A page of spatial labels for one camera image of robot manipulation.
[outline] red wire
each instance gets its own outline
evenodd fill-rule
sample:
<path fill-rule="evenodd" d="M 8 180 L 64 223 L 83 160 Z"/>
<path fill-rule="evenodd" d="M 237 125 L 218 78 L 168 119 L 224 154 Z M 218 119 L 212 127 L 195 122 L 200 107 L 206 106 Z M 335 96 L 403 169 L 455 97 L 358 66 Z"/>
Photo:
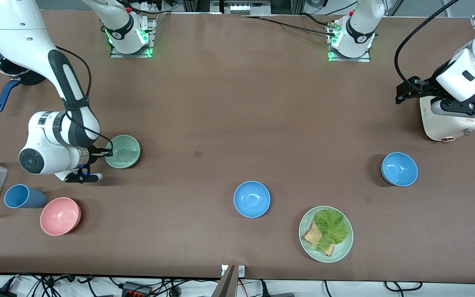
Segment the red wire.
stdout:
<path fill-rule="evenodd" d="M 247 294 L 247 290 L 245 289 L 245 285 L 243 284 L 243 282 L 241 280 L 239 280 L 239 283 L 241 284 L 241 287 L 243 288 L 243 291 L 245 292 L 245 296 L 249 297 L 249 295 Z"/>

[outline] blue cup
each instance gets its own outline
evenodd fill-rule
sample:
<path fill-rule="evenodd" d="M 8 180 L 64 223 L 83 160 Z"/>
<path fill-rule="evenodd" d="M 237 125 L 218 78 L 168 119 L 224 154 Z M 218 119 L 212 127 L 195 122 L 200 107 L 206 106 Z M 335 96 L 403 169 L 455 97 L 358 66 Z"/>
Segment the blue cup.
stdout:
<path fill-rule="evenodd" d="M 43 207 L 47 202 L 44 193 L 31 189 L 24 184 L 12 186 L 5 194 L 5 205 L 9 208 Z"/>

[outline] green lettuce leaf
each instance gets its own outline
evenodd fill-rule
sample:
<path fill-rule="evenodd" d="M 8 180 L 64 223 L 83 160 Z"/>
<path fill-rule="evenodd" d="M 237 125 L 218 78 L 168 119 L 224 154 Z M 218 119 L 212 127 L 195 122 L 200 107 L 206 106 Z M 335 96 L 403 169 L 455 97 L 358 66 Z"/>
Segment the green lettuce leaf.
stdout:
<path fill-rule="evenodd" d="M 313 250 L 327 250 L 332 243 L 339 244 L 347 237 L 347 226 L 343 222 L 343 215 L 336 210 L 319 211 L 315 215 L 315 223 L 322 232 L 322 239 L 311 246 Z"/>

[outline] table surface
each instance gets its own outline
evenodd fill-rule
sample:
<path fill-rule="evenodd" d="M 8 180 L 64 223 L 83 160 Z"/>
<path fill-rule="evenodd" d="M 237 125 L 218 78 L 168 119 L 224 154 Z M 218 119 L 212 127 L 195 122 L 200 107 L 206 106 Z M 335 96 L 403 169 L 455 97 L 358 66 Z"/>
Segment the table surface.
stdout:
<path fill-rule="evenodd" d="M 83 217 L 51 237 L 40 208 L 8 209 L 0 195 L 0 272 L 218 277 L 221 264 L 244 264 L 247 278 L 475 282 L 475 131 L 430 141 L 419 103 L 394 103 L 393 56 L 422 19 L 383 19 L 371 63 L 349 63 L 328 62 L 318 34 L 210 14 L 168 16 L 151 59 L 110 59 L 93 12 L 43 15 L 54 43 L 91 66 L 103 133 L 130 134 L 143 153 L 128 170 L 98 161 L 97 184 L 26 173 L 17 155 L 28 119 L 62 105 L 48 81 L 15 88 L 0 113 L 2 194 L 27 184 L 48 200 L 74 198 Z M 428 77 L 473 36 L 467 19 L 435 19 L 404 48 L 401 67 Z M 85 86 L 85 68 L 69 59 Z M 0 75 L 0 90 L 6 81 Z M 416 160 L 413 186 L 380 176 L 394 151 Z M 246 180 L 271 192 L 260 218 L 234 208 Z M 337 263 L 300 246 L 298 224 L 317 205 L 353 226 L 353 248 Z"/>

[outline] bread slice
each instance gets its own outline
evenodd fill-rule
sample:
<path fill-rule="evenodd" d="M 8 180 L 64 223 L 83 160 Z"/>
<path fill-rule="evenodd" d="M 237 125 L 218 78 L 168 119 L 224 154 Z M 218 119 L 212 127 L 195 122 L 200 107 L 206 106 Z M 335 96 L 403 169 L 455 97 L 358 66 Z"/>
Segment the bread slice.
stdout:
<path fill-rule="evenodd" d="M 322 239 L 322 231 L 318 229 L 318 226 L 315 223 L 315 220 L 311 222 L 311 226 L 309 227 L 309 230 L 305 232 L 303 235 L 303 240 L 307 241 L 311 245 L 318 243 L 320 239 Z"/>
<path fill-rule="evenodd" d="M 335 249 L 335 243 L 332 243 L 327 250 L 324 251 L 326 256 L 330 257 L 333 254 L 333 250 Z"/>
<path fill-rule="evenodd" d="M 305 232 L 302 236 L 303 240 L 307 241 L 311 245 L 318 243 L 320 239 L 322 239 L 322 231 L 318 228 L 315 223 L 315 220 L 311 222 L 311 226 L 309 226 L 309 230 Z M 335 249 L 335 244 L 332 243 L 327 250 L 323 250 L 322 252 L 326 254 L 326 256 L 330 257 L 333 254 L 333 250 Z"/>

